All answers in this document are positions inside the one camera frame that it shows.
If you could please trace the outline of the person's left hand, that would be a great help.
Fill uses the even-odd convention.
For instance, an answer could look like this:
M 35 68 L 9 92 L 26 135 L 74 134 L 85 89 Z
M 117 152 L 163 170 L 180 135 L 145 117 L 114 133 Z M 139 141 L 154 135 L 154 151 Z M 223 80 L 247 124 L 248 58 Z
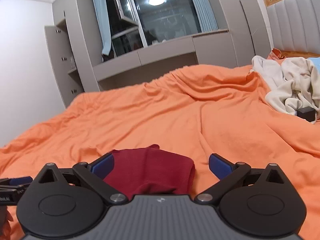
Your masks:
M 10 222 L 13 222 L 13 217 L 8 211 L 7 206 L 1 206 L 1 227 L 0 238 L 1 240 L 11 239 L 11 226 Z

